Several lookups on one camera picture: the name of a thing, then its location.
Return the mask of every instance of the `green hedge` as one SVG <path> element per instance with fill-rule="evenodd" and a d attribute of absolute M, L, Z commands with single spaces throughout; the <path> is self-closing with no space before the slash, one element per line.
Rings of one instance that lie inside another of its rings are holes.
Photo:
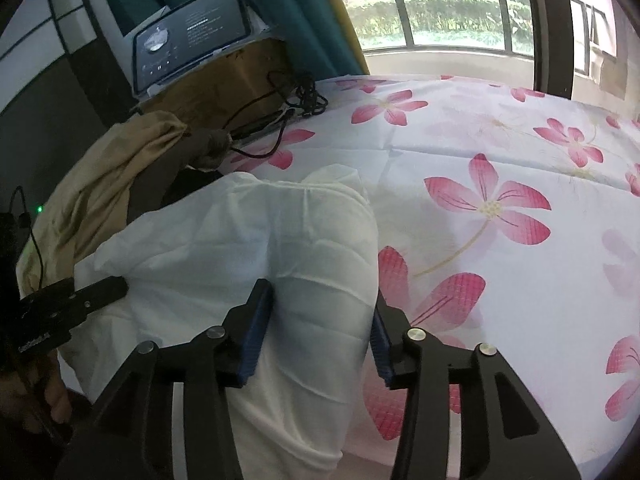
<path fill-rule="evenodd" d="M 405 0 L 414 32 L 502 33 L 502 17 L 498 0 Z M 531 9 L 518 1 L 508 1 L 511 28 L 515 40 L 532 39 Z M 378 0 L 348 6 L 349 15 L 360 38 L 401 34 L 402 25 L 394 0 Z"/>

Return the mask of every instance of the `metal screw cap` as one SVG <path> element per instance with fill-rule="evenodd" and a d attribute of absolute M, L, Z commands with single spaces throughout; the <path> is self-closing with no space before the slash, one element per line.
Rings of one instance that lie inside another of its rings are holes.
<path fill-rule="evenodd" d="M 220 325 L 212 326 L 207 330 L 207 337 L 209 339 L 220 339 L 225 336 L 225 328 Z"/>
<path fill-rule="evenodd" d="M 498 349 L 489 343 L 480 343 L 480 351 L 484 355 L 492 356 L 498 353 Z"/>
<path fill-rule="evenodd" d="M 136 350 L 139 354 L 148 354 L 154 349 L 154 347 L 155 344 L 153 341 L 143 341 L 138 346 L 136 346 Z"/>
<path fill-rule="evenodd" d="M 427 333 L 421 328 L 410 328 L 406 334 L 414 341 L 422 341 L 427 337 Z"/>

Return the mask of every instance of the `khaki cloth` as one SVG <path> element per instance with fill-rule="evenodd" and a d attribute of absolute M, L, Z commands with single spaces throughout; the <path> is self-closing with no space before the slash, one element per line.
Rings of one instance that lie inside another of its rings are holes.
<path fill-rule="evenodd" d="M 87 150 L 33 226 L 44 261 L 42 286 L 73 276 L 76 262 L 126 227 L 133 180 L 187 130 L 174 115 L 152 112 L 112 126 Z M 40 263 L 31 239 L 16 273 L 22 296 L 37 290 Z"/>

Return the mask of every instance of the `pink flower print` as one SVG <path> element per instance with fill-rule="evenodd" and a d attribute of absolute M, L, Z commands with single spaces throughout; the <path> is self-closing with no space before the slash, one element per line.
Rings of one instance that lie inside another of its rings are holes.
<path fill-rule="evenodd" d="M 607 361 L 607 374 L 634 372 L 635 377 L 625 382 L 609 397 L 604 412 L 610 420 L 622 420 L 629 413 L 640 390 L 640 339 L 631 335 L 616 343 Z"/>
<path fill-rule="evenodd" d="M 408 267 L 404 258 L 393 247 L 385 247 L 378 253 L 380 292 L 385 301 L 405 313 L 409 310 Z M 425 298 L 417 308 L 412 326 L 421 326 L 431 333 L 450 330 L 462 325 L 484 291 L 485 282 L 477 274 L 463 272 L 449 276 Z M 437 336 L 444 344 L 465 348 L 457 338 L 449 334 Z M 386 389 L 374 368 L 368 370 L 363 386 L 364 403 L 371 420 L 385 440 L 400 436 L 406 391 Z M 460 413 L 460 387 L 449 387 L 449 409 Z"/>
<path fill-rule="evenodd" d="M 402 310 L 409 307 L 408 276 L 404 258 L 393 247 L 378 253 L 378 287 L 386 304 Z"/>
<path fill-rule="evenodd" d="M 548 119 L 546 123 L 550 128 L 533 128 L 533 130 L 543 139 L 568 149 L 569 157 L 578 168 L 584 168 L 589 159 L 595 162 L 602 162 L 604 157 L 598 148 L 584 146 L 584 134 L 578 128 L 568 128 L 567 134 L 564 132 L 564 124 L 557 119 Z"/>
<path fill-rule="evenodd" d="M 280 148 L 277 152 L 271 155 L 269 158 L 248 158 L 244 155 L 236 155 L 231 159 L 231 163 L 234 164 L 236 162 L 240 162 L 241 160 L 246 160 L 244 164 L 241 164 L 234 171 L 245 171 L 247 173 L 255 170 L 258 166 L 261 166 L 265 162 L 268 162 L 271 166 L 275 168 L 279 168 L 281 170 L 286 170 L 291 163 L 293 162 L 293 153 L 289 150 L 283 150 L 283 146 L 288 146 L 290 144 L 296 144 L 298 142 L 302 142 L 304 140 L 310 139 L 316 133 L 310 132 L 309 130 L 291 130 L 290 132 L 284 134 L 282 136 L 282 142 L 280 143 Z M 259 154 L 262 152 L 268 152 L 271 149 L 271 145 L 262 145 L 259 148 L 252 150 L 255 154 Z"/>
<path fill-rule="evenodd" d="M 342 79 L 335 82 L 342 90 L 353 90 L 357 88 L 367 94 L 371 94 L 378 85 L 388 85 L 395 81 L 385 79 Z"/>
<path fill-rule="evenodd" d="M 516 99 L 516 101 L 520 101 L 521 103 L 527 100 L 527 96 L 538 97 L 538 98 L 543 98 L 545 96 L 545 94 L 543 94 L 542 92 L 537 92 L 536 90 L 529 90 L 528 88 L 523 88 L 523 87 L 512 88 L 511 95 L 514 99 Z"/>
<path fill-rule="evenodd" d="M 459 327 L 476 306 L 485 285 L 482 277 L 470 272 L 449 276 L 420 303 L 411 326 L 421 326 L 431 333 Z"/>
<path fill-rule="evenodd" d="M 640 256 L 629 247 L 622 234 L 615 229 L 604 232 L 602 244 L 621 262 L 602 266 L 613 290 L 622 298 L 640 299 Z"/>
<path fill-rule="evenodd" d="M 351 116 L 351 124 L 366 123 L 384 112 L 387 123 L 406 126 L 405 112 L 413 112 L 429 104 L 427 101 L 408 101 L 413 96 L 414 93 L 411 90 L 403 90 L 390 94 L 385 99 L 376 99 L 376 104 L 360 106 Z"/>
<path fill-rule="evenodd" d="M 498 173 L 483 153 L 469 162 L 469 175 L 478 193 L 442 176 L 425 178 L 424 184 L 431 198 L 441 208 L 452 212 L 479 213 L 485 216 L 485 226 L 492 222 L 509 239 L 524 245 L 536 245 L 551 231 L 535 218 L 509 207 L 551 210 L 547 199 L 532 187 L 511 180 L 500 186 Z"/>
<path fill-rule="evenodd" d="M 607 116 L 607 124 L 612 128 L 619 130 L 620 129 L 620 122 L 618 121 L 619 118 L 620 116 L 618 114 L 609 114 Z"/>
<path fill-rule="evenodd" d="M 634 164 L 634 170 L 627 171 L 625 177 L 631 188 L 631 193 L 640 196 L 640 164 Z"/>

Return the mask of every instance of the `bed sheet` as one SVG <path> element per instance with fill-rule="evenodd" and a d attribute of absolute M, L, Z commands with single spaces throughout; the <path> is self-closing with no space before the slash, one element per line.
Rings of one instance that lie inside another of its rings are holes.
<path fill-rule="evenodd" d="M 495 344 L 595 478 L 640 414 L 640 123 L 457 76 L 318 88 L 322 116 L 291 125 L 268 160 L 233 155 L 221 172 L 299 181 L 355 168 L 387 301 L 447 344 Z M 368 356 L 344 450 L 392 464 L 403 407 Z M 459 411 L 452 387 L 452 478 Z"/>

